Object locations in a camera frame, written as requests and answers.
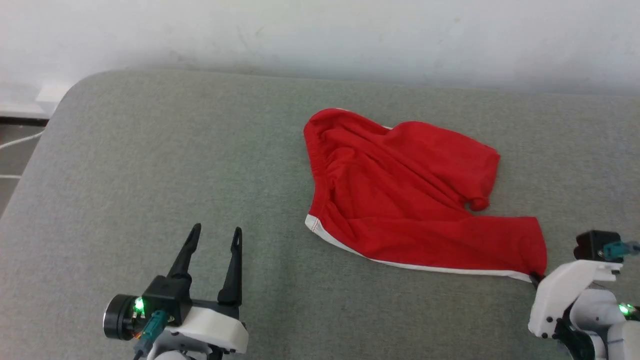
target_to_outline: black strip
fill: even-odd
[[[49,119],[30,119],[26,117],[0,116],[0,124],[3,125],[24,125],[45,127]]]

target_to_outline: garment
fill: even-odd
[[[534,217],[474,216],[489,206],[496,150],[424,122],[385,128],[326,109],[305,126],[316,184],[306,225],[371,260],[524,281],[544,274],[547,249]]]

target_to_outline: green led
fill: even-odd
[[[136,299],[136,303],[135,303],[134,307],[138,311],[144,311],[145,310],[145,302],[142,301],[141,297]]]

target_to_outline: gray tablecloth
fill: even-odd
[[[422,120],[502,154],[492,215],[534,215],[549,269],[576,234],[640,236],[640,101],[622,97],[124,71],[64,98],[0,221],[0,353],[128,359],[102,314],[170,268],[201,222],[192,296],[215,299],[244,230],[243,359],[557,359],[529,334],[530,284],[393,268],[304,225],[314,184],[302,128],[346,108]],[[612,284],[640,299],[639,260]]]

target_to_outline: white wall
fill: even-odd
[[[639,56],[637,0],[0,0],[5,113],[123,67],[640,95]]]

